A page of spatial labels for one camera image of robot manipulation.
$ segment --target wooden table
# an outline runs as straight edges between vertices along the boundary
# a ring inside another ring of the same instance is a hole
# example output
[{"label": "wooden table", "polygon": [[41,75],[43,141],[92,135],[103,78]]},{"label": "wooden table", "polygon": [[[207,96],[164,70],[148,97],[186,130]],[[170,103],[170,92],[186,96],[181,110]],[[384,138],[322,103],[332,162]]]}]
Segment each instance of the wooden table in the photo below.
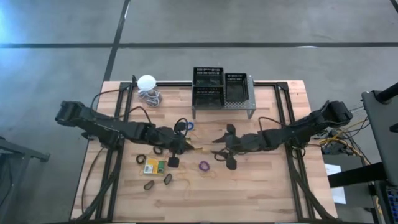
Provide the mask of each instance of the wooden table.
[{"label": "wooden table", "polygon": [[[311,111],[304,82],[301,80],[287,82],[294,115],[296,119],[300,119]],[[118,88],[119,82],[104,82],[102,91]],[[158,127],[173,127],[181,117],[192,121],[191,88],[162,87],[159,90],[163,101],[158,108],[151,108],[141,102],[137,90],[134,91],[131,107],[145,107],[152,122]],[[157,156],[152,152],[151,146],[126,141],[113,220],[115,222],[297,221],[284,146],[275,151],[236,156],[238,169],[234,171],[228,170],[225,162],[214,160],[210,154],[211,150],[223,148],[224,144],[212,144],[211,141],[224,134],[228,123],[236,126],[237,136],[240,136],[244,133],[256,133],[259,130],[257,119],[260,116],[279,120],[274,90],[270,87],[255,87],[255,94],[257,110],[250,120],[245,111],[197,111],[195,128],[188,135],[192,139],[192,144],[195,147],[203,147],[203,150],[182,154],[179,157],[180,167],[177,169],[167,167],[166,173],[173,175],[173,181],[169,185],[164,185],[163,176],[143,175],[142,166],[136,162],[138,154],[160,159],[168,155]],[[101,95],[98,111],[113,116],[117,97],[117,92]],[[133,111],[129,120],[146,121],[144,113],[140,110]],[[271,121],[263,121],[262,127],[280,128]],[[81,214],[82,186],[88,169],[100,149],[96,141],[88,145],[71,218]],[[327,211],[336,217],[336,208],[321,152],[314,146],[309,146],[306,150],[304,161],[310,188]],[[106,150],[103,150],[87,183],[85,207],[100,189],[105,157]],[[204,173],[198,169],[200,161],[209,162],[211,167],[209,172]],[[149,180],[155,180],[155,185],[149,191],[145,191],[143,186]],[[305,210],[304,196],[302,192],[300,193],[302,207]],[[108,207],[108,199],[105,198],[104,209]]]}]

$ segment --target black tape roll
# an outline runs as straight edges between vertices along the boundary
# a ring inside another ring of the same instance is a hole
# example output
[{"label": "black tape roll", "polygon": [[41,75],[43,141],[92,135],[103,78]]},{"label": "black tape roll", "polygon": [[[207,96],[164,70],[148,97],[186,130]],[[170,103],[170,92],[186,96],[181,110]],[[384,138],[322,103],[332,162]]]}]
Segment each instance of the black tape roll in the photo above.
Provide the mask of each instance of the black tape roll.
[{"label": "black tape roll", "polygon": [[165,185],[169,184],[173,179],[172,174],[167,174],[166,177],[164,178],[163,182]]},{"label": "black tape roll", "polygon": [[162,155],[163,154],[163,149],[154,146],[154,153],[157,154],[157,155]]},{"label": "black tape roll", "polygon": [[145,163],[146,160],[147,160],[147,157],[144,154],[139,154],[136,157],[136,161],[138,164],[143,164],[143,163]]},{"label": "black tape roll", "polygon": [[146,185],[144,185],[144,190],[149,190],[155,185],[155,181],[151,180]]}]

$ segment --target gray floor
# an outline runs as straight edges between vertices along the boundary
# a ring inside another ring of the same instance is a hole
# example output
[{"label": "gray floor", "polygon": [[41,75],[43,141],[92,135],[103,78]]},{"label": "gray floor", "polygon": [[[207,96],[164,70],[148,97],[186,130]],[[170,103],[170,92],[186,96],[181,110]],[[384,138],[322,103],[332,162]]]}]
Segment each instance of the gray floor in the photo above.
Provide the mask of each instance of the gray floor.
[{"label": "gray floor", "polygon": [[[112,43],[123,2],[0,0],[0,43]],[[396,42],[397,25],[388,0],[132,0],[121,42]],[[30,164],[12,223],[68,220],[87,142],[54,117],[62,100],[88,104],[99,92],[110,51],[0,49],[0,136],[51,153]],[[362,91],[398,80],[397,55],[383,47],[119,49],[111,80],[189,80],[194,66],[220,66],[258,80],[305,80],[313,109],[327,99],[354,108]],[[380,160],[370,129],[356,140]],[[338,213],[369,222],[362,210]]]}]

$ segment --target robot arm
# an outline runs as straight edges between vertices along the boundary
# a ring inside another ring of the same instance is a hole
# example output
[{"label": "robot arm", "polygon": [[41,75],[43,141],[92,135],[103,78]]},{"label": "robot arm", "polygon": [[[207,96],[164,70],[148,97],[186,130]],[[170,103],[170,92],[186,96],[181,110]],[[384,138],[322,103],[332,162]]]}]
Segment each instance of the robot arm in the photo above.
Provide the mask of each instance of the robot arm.
[{"label": "robot arm", "polygon": [[63,101],[55,120],[63,126],[78,126],[85,130],[81,134],[83,137],[89,139],[89,136],[96,136],[100,143],[108,149],[117,147],[120,136],[136,144],[169,149],[172,153],[169,166],[172,167],[178,167],[179,161],[175,157],[176,154],[182,154],[187,149],[193,149],[193,146],[186,142],[185,136],[181,133],[186,125],[176,125],[175,127],[178,128],[172,129],[169,127],[156,128],[156,125],[151,122],[132,121],[125,123],[95,112],[81,102]]},{"label": "robot arm", "polygon": [[347,125],[352,117],[353,115],[343,102],[327,101],[319,110],[311,112],[308,116],[292,124],[283,125],[282,129],[260,130],[257,134],[244,134],[239,138],[235,135],[235,127],[228,124],[224,136],[213,141],[213,143],[225,142],[225,149],[212,153],[215,154],[215,159],[217,159],[217,156],[223,157],[223,159],[217,160],[226,161],[227,167],[234,170],[236,169],[236,161],[233,159],[235,154],[271,151],[277,149],[283,143],[303,148],[314,134],[328,127],[339,128]]}]

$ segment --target white paper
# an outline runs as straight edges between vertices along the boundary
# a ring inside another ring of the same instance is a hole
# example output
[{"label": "white paper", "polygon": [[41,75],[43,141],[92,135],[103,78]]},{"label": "white paper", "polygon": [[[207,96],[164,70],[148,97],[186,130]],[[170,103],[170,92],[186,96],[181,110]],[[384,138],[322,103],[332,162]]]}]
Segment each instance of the white paper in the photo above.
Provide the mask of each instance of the white paper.
[{"label": "white paper", "polygon": [[[326,173],[328,175],[337,174],[341,172],[341,167],[331,164],[325,164]],[[346,204],[346,197],[344,195],[344,187],[335,187],[331,189],[331,194],[335,203]]]}]

